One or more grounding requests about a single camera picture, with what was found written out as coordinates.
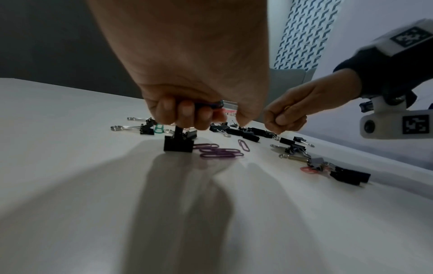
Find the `table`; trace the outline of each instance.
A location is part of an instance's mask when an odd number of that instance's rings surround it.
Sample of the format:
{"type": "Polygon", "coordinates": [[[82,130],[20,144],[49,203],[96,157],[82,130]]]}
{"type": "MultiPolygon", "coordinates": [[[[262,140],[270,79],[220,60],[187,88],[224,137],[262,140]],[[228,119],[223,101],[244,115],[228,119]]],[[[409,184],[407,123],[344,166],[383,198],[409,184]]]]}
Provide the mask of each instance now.
{"type": "Polygon", "coordinates": [[[433,272],[432,171],[294,133],[371,183],[301,172],[265,138],[202,160],[109,130],[139,125],[129,116],[150,115],[139,99],[0,79],[2,274],[433,272]]]}

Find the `skin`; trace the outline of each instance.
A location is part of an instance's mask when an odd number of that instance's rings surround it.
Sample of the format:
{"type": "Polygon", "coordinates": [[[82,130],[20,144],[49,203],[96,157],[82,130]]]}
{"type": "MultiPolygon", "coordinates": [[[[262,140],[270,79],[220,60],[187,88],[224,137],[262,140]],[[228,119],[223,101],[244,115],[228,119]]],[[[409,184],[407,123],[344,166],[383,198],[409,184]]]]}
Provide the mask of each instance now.
{"type": "Polygon", "coordinates": [[[307,122],[307,115],[340,107],[357,98],[361,89],[361,79],[350,69],[291,88],[265,108],[265,126],[277,134],[298,131],[307,122]]]}
{"type": "Polygon", "coordinates": [[[266,0],[88,0],[159,123],[205,130],[225,121],[194,102],[239,103],[241,126],[268,89],[266,0]]]}

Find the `geometric pattern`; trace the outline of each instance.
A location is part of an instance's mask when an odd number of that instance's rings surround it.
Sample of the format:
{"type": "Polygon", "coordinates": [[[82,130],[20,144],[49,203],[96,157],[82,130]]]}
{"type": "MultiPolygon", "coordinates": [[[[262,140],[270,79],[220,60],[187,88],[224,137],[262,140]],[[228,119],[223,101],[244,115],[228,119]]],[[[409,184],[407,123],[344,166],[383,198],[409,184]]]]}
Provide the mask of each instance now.
{"type": "Polygon", "coordinates": [[[293,0],[274,69],[317,67],[343,0],[293,0]]]}

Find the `wall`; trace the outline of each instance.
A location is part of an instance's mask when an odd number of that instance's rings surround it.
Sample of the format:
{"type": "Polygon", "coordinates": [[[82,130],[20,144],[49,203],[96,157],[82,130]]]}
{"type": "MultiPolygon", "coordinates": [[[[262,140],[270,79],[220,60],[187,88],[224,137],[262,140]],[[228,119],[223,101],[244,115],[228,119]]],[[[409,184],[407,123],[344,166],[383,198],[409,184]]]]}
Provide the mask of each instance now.
{"type": "Polygon", "coordinates": [[[141,97],[84,1],[2,0],[0,77],[141,97]]]}
{"type": "Polygon", "coordinates": [[[273,68],[316,68],[342,2],[294,0],[273,68]]]}
{"type": "MultiPolygon", "coordinates": [[[[314,79],[332,73],[343,60],[380,35],[422,18],[433,18],[431,0],[345,0],[314,79]]],[[[433,81],[414,90],[418,101],[410,108],[433,103],[433,81]]],[[[433,140],[369,140],[359,135],[363,113],[357,99],[335,110],[309,117],[302,133],[366,152],[433,169],[433,140]]]]}
{"type": "Polygon", "coordinates": [[[281,37],[289,17],[292,0],[267,0],[267,21],[269,27],[269,67],[273,68],[281,37]]]}

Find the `gray chair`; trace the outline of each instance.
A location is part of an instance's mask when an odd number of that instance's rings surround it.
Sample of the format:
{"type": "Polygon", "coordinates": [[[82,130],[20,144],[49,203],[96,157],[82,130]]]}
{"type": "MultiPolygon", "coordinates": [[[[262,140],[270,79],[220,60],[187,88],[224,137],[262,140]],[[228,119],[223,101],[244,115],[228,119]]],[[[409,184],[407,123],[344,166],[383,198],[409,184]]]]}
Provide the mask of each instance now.
{"type": "MultiPolygon", "coordinates": [[[[301,69],[275,70],[270,69],[269,93],[267,95],[265,106],[279,98],[288,89],[299,86],[311,81],[316,69],[308,71],[301,69]]],[[[263,123],[263,114],[256,119],[257,122],[263,123]]]]}

